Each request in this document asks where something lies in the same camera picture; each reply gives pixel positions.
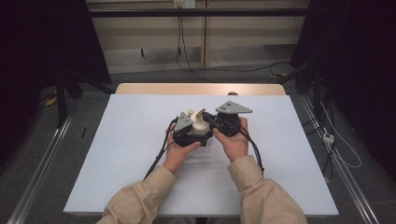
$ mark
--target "black curtain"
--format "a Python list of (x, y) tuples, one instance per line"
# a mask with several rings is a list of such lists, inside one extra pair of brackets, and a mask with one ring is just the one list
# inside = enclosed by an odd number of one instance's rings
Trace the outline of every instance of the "black curtain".
[[(385, 1), (345, 3), (334, 40), (315, 66), (373, 157), (396, 178), (395, 14)], [(295, 66), (306, 60), (331, 20), (312, 19), (304, 24), (292, 58)]]
[(23, 135), (40, 90), (54, 86), (60, 71), (110, 83), (92, 19), (74, 11), (88, 11), (85, 0), (1, 1), (1, 162)]

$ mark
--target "beige sleeve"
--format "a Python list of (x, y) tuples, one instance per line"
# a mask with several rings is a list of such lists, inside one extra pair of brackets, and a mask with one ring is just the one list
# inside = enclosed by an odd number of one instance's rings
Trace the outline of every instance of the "beige sleeve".
[(252, 156), (228, 169), (239, 191), (242, 223), (307, 223), (300, 206), (274, 180), (264, 179)]
[(175, 182), (175, 176), (171, 172), (158, 166), (146, 180), (117, 192), (108, 202), (98, 223), (152, 223), (157, 216), (159, 204)]

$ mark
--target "right hand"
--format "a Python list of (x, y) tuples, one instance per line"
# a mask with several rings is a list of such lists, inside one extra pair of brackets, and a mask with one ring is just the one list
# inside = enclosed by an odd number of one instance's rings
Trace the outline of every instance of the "right hand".
[[(241, 126), (248, 131), (248, 120), (242, 117), (239, 118), (241, 119)], [(227, 137), (218, 129), (214, 128), (213, 134), (223, 145), (224, 152), (228, 159), (230, 159), (230, 162), (236, 161), (248, 154), (248, 140), (241, 133)]]

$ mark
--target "person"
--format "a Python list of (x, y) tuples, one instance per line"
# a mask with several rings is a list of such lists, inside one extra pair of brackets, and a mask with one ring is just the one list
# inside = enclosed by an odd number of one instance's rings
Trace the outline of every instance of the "person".
[[(248, 130), (248, 120), (241, 126)], [(231, 164), (228, 169), (240, 195), (241, 223), (307, 223), (303, 210), (274, 180), (264, 178), (261, 168), (248, 155), (248, 140), (241, 133), (227, 137), (214, 129), (215, 137)], [(161, 166), (157, 166), (144, 181), (139, 181), (117, 192), (108, 202), (99, 224), (152, 223), (158, 206), (176, 183), (174, 174), (199, 142), (180, 147), (167, 136), (168, 149)]]

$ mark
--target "wire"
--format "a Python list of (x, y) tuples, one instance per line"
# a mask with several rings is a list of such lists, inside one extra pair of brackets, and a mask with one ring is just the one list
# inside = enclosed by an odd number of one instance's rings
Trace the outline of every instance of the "wire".
[[(295, 9), (296, 8), (296, 6), (295, 6), (295, 0), (293, 0), (293, 9)], [(294, 18), (294, 24), (296, 25), (296, 32), (297, 32), (297, 35), (300, 37), (300, 31), (298, 30), (298, 25), (297, 25), (297, 20), (296, 20), (296, 17), (293, 17)]]
[(239, 133), (241, 133), (242, 135), (244, 135), (244, 136), (246, 137), (246, 139), (247, 139), (247, 140), (250, 142), (250, 144), (253, 146), (253, 151), (254, 151), (254, 153), (256, 154), (257, 163), (258, 163), (260, 169), (262, 170), (262, 174), (263, 174), (264, 167), (262, 166), (262, 156), (260, 155), (260, 151), (259, 151), (259, 149), (257, 148), (256, 143), (253, 142), (253, 140), (251, 139), (250, 135), (248, 134), (248, 131), (247, 131), (244, 127), (242, 127), (242, 126), (238, 129), (238, 128), (235, 127), (235, 125), (231, 124), (231, 123), (228, 122), (227, 120), (219, 119), (219, 117), (218, 117), (218, 120), (221, 121), (221, 122), (224, 123), (224, 124), (229, 125), (231, 128), (233, 128), (234, 130), (237, 130)]
[[(181, 38), (181, 41), (183, 43), (184, 57), (186, 58), (187, 65), (188, 65), (189, 69), (182, 68), (181, 65), (180, 65), (180, 62), (178, 60), (178, 55), (179, 55), (179, 50), (180, 50), (180, 38)], [(263, 69), (266, 69), (266, 68), (270, 68), (271, 69), (271, 79), (268, 81), (268, 83), (270, 83), (270, 81), (272, 80), (272, 78), (274, 76), (273, 71), (272, 71), (272, 67), (274, 65), (281, 64), (281, 63), (290, 64), (290, 62), (284, 61), (284, 62), (272, 63), (272, 64), (266, 65), (264, 67), (253, 68), (253, 69), (227, 69), (227, 68), (199, 68), (199, 69), (192, 69), (192, 67), (190, 65), (189, 58), (187, 56), (186, 43), (185, 43), (185, 40), (184, 40), (183, 19), (181, 17), (178, 17), (177, 66), (180, 68), (180, 70), (182, 70), (184, 72), (192, 72), (192, 73), (194, 73), (195, 76), (197, 76), (198, 78), (200, 78), (202, 80), (217, 83), (216, 81), (213, 81), (213, 80), (210, 80), (208, 78), (204, 78), (204, 77), (199, 76), (198, 74), (196, 74), (196, 72), (199, 72), (199, 71), (255, 72), (255, 71), (260, 71), (260, 70), (263, 70)]]
[(145, 178), (143, 178), (143, 180), (145, 180), (149, 174), (151, 174), (151, 172), (154, 170), (155, 166), (158, 164), (158, 161), (161, 159), (161, 157), (163, 156), (163, 153), (166, 151), (166, 149), (168, 149), (172, 144), (174, 144), (175, 142), (172, 142), (171, 144), (169, 144), (167, 147), (165, 147), (166, 144), (166, 139), (168, 138), (168, 134), (170, 132), (171, 126), (173, 123), (177, 122), (178, 117), (176, 117), (175, 119), (173, 119), (169, 126), (168, 129), (166, 130), (166, 135), (165, 135), (165, 139), (163, 140), (163, 147), (160, 150), (160, 153), (158, 154), (158, 156), (155, 158), (154, 163), (151, 164), (150, 168), (148, 169), (148, 172), (145, 175)]
[[(183, 51), (184, 51), (184, 57), (186, 58), (187, 61), (187, 65), (189, 66), (190, 70), (185, 70), (180, 66), (180, 63), (178, 61), (178, 54), (179, 54), (179, 49), (180, 49), (180, 34), (181, 34), (181, 38), (183, 41)], [(190, 62), (189, 62), (189, 58), (187, 57), (187, 51), (186, 51), (186, 43), (184, 41), (184, 27), (183, 27), (183, 19), (181, 17), (178, 17), (178, 41), (177, 41), (177, 65), (178, 67), (185, 72), (192, 72), (196, 77), (208, 81), (208, 82), (213, 82), (213, 83), (217, 83), (216, 81), (213, 81), (211, 79), (205, 78), (205, 77), (201, 77), (198, 74), (195, 73), (195, 71), (191, 68)]]
[(326, 114), (327, 119), (329, 120), (330, 125), (332, 126), (332, 129), (334, 130), (334, 132), (344, 141), (344, 143), (346, 143), (346, 145), (352, 150), (352, 152), (355, 154), (356, 158), (359, 160), (359, 165), (351, 165), (349, 163), (347, 163), (346, 161), (344, 161), (341, 156), (338, 153), (335, 153), (334, 149), (330, 146), (329, 143), (325, 143), (329, 146), (329, 150), (334, 153), (334, 157), (337, 158), (340, 162), (342, 162), (344, 165), (351, 167), (351, 168), (359, 168), (361, 167), (361, 158), (359, 157), (358, 153), (353, 149), (353, 147), (341, 136), (341, 134), (339, 132), (337, 132), (337, 130), (334, 128), (330, 118), (329, 118), (329, 114), (327, 113), (326, 109), (324, 109), (324, 113)]

